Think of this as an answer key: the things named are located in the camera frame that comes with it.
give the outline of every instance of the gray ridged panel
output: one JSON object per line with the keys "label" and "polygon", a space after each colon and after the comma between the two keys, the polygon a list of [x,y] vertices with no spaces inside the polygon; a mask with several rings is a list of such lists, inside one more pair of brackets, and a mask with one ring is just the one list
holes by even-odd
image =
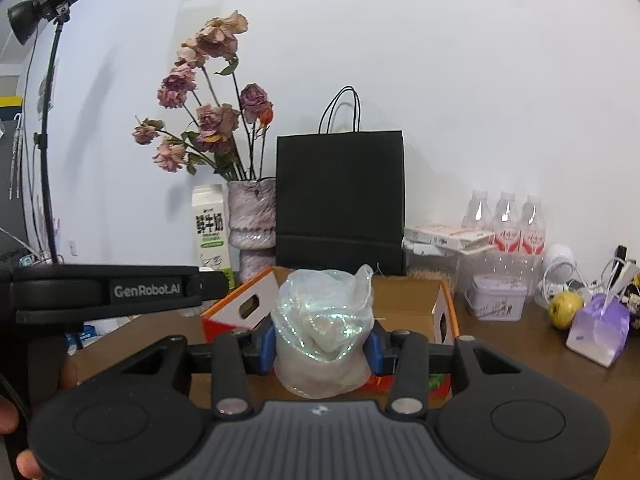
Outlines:
{"label": "gray ridged panel", "polygon": [[373,401],[265,403],[220,424],[166,480],[472,480],[416,422],[386,418]]}

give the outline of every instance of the vase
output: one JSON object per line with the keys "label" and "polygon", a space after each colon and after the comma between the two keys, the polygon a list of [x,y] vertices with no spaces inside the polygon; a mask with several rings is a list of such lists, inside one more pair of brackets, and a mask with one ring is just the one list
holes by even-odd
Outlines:
{"label": "vase", "polygon": [[229,243],[240,249],[240,281],[276,263],[276,180],[229,182]]}

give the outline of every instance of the yellow apple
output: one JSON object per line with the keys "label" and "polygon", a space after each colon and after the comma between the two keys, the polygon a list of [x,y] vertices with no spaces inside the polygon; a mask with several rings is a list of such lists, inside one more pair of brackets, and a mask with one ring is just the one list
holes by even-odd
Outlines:
{"label": "yellow apple", "polygon": [[584,307],[584,300],[580,294],[566,290],[554,296],[546,312],[549,314],[553,326],[565,330],[574,322],[575,313],[582,307]]}

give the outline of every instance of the translucent white bag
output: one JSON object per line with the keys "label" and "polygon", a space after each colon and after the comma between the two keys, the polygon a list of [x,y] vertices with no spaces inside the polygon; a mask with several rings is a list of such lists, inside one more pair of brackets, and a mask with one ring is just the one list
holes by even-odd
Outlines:
{"label": "translucent white bag", "polygon": [[323,399],[370,376],[362,345],[373,328],[373,270],[296,270],[280,287],[275,372],[290,392]]}

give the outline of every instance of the flower bouquet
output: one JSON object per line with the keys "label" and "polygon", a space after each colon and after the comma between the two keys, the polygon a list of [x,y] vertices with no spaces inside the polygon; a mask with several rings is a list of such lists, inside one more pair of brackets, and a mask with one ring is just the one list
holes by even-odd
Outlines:
{"label": "flower bouquet", "polygon": [[[162,80],[158,89],[158,102],[164,108],[183,108],[191,118],[185,131],[174,134],[165,129],[163,121],[138,121],[133,138],[138,144],[151,144],[162,137],[157,146],[154,162],[163,170],[175,173],[186,167],[190,174],[197,166],[208,165],[228,181],[259,180],[262,178],[264,139],[273,121],[273,105],[267,93],[256,83],[239,90],[236,79],[238,68],[238,39],[248,29],[246,18],[237,10],[228,18],[212,18],[195,35],[182,42],[177,52],[175,67]],[[221,103],[206,69],[209,59],[226,60],[220,76],[231,76],[236,89],[238,109]],[[206,103],[196,93],[196,70],[201,70],[207,81],[213,103]],[[195,113],[187,106],[187,98],[197,103]],[[248,164],[242,163],[234,133],[242,129],[248,142]],[[256,140],[261,139],[260,161],[256,164]]]}

